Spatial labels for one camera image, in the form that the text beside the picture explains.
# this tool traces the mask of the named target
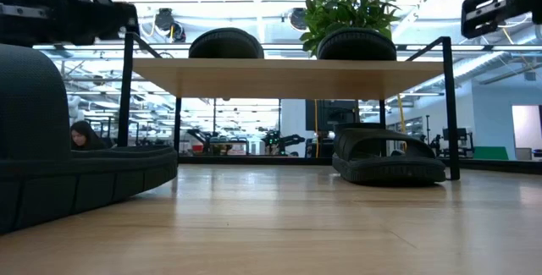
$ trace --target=white pillar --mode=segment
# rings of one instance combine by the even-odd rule
[[[314,137],[313,131],[305,130],[305,100],[283,99],[281,101],[280,134],[282,136],[299,135],[305,139]],[[286,147],[288,154],[297,152],[305,156],[305,143]]]

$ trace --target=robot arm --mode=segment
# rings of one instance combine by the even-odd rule
[[[122,28],[139,34],[133,4],[112,0],[0,0],[0,43],[32,47],[70,42],[92,45],[120,39]]]
[[[297,145],[305,142],[305,138],[300,137],[299,135],[288,135],[280,139],[285,147]]]
[[[461,32],[466,38],[478,37],[496,31],[507,19],[528,12],[533,13],[535,24],[542,24],[542,0],[465,0]]]

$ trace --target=person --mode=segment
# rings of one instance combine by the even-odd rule
[[[71,125],[69,131],[71,133],[72,150],[93,151],[105,149],[105,144],[87,121],[75,122]]]

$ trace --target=shelf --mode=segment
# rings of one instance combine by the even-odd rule
[[[379,100],[442,74],[442,63],[284,59],[134,59],[177,97]]]

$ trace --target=green mat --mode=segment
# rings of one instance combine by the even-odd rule
[[[474,159],[508,161],[505,147],[474,147]]]

